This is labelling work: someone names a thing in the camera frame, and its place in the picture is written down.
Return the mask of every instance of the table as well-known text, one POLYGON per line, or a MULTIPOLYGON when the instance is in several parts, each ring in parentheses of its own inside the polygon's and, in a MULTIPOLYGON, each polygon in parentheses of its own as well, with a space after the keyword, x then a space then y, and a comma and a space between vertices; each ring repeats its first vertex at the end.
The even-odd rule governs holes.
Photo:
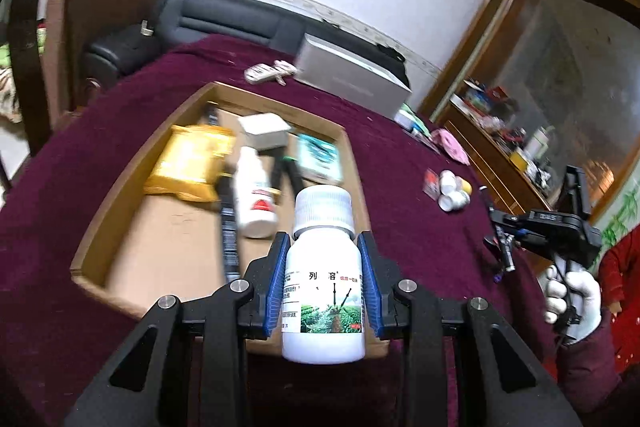
MULTIPOLYGON (((131 318, 84 295, 68 267, 129 159, 172 110, 212 81, 343 125, 383 255, 438 296, 485 297, 540 357, 550 349, 542 293, 524 258, 516 254, 516 271, 502 283, 493 280, 498 262, 482 246, 491 229, 480 198, 472 197, 463 212, 444 214, 422 192, 426 168, 451 169, 477 190, 472 170, 435 155, 392 121, 327 93, 293 80, 282 87, 275 82, 249 86, 242 79, 246 68, 277 58, 292 60, 225 36, 176 48, 98 99, 29 163, 0 212, 0 395, 17 386, 26 401, 12 401, 14 409, 30 413, 31 407, 47 424, 59 423, 134 326, 131 318)), ((325 425, 328 404, 340 417, 357 413, 371 425, 389 425, 399 378, 391 366, 394 353, 334 368, 250 357, 257 425, 281 420, 282 407, 292 417, 304 415, 307 426, 325 425)))

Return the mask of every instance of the cardboard box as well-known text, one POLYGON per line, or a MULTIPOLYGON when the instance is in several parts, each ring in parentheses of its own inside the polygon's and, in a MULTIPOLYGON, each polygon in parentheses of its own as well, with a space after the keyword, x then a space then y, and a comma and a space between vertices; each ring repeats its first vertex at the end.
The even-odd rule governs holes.
MULTIPOLYGON (((343 127, 301 109, 223 84, 209 84, 176 109, 131 159, 108 192, 82 238, 71 263, 71 277, 89 295, 133 317, 142 317, 162 296, 180 301, 211 295, 225 283, 220 251, 220 216, 202 204, 174 196, 146 195, 143 185, 164 150, 174 124, 201 120, 206 103, 220 107, 220 124, 237 134, 234 152, 226 160, 233 170, 244 135, 238 116, 258 112, 280 115, 293 128, 333 142, 340 152, 344 182, 353 201, 356 232, 370 230, 349 138, 343 127)), ((287 153, 295 156, 297 139, 289 135, 287 153)), ((272 158, 263 158, 267 172, 272 158)), ((287 179, 277 207, 279 230, 291 232, 294 198, 287 179)), ((239 238, 241 271, 267 255, 271 239, 239 238)), ((386 355, 387 342, 377 340, 367 324, 367 356, 386 355)), ((280 328, 268 341, 249 341, 251 352, 279 355, 280 328)))

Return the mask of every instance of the white box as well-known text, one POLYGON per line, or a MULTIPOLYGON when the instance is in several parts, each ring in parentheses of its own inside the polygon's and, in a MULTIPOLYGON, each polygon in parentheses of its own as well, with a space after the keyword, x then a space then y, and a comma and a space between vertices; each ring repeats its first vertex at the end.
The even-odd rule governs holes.
POLYGON ((296 57, 296 67, 300 82, 391 120, 411 95, 411 89, 379 65, 308 34, 296 57))
POLYGON ((291 126, 277 114, 265 112, 238 118, 246 135, 246 144, 257 151, 286 147, 291 126))

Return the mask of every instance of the white glove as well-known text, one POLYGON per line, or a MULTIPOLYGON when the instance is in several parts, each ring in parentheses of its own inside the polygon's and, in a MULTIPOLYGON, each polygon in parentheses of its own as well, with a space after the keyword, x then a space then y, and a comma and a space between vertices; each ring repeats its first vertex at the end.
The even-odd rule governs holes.
MULTIPOLYGON (((550 266, 545 273, 545 301, 546 312, 545 322, 555 324, 558 316, 566 311, 566 286, 558 281, 558 269, 550 266)), ((582 320, 575 327, 575 340, 568 341, 567 344, 575 344, 588 337, 600 325, 602 315, 600 314, 600 286, 587 271, 567 272, 564 281, 572 293, 580 293, 584 297, 584 307, 582 320)))

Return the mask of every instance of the white plastic bottle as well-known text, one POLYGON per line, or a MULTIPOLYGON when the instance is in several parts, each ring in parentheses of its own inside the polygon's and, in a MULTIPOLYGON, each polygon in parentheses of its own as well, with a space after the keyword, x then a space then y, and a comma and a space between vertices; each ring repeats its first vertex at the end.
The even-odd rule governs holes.
POLYGON ((285 359, 329 364, 364 357, 362 259, 354 237, 346 190, 316 185, 298 194, 282 300, 285 359))
POLYGON ((258 153, 251 147, 240 149, 234 194, 238 231, 252 239, 273 235, 278 225, 273 195, 258 153))

